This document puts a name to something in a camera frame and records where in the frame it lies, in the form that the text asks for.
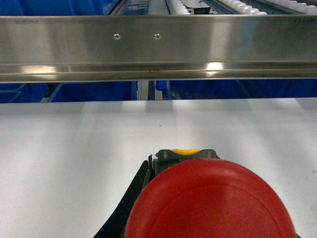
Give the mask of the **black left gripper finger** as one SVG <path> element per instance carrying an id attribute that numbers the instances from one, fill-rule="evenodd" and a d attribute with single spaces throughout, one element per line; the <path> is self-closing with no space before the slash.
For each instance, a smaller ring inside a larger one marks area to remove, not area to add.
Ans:
<path id="1" fill-rule="evenodd" d="M 129 214 L 143 188 L 149 183 L 151 177 L 151 164 L 144 161 L 124 196 L 107 219 L 104 225 L 95 234 L 95 238 L 123 238 Z"/>

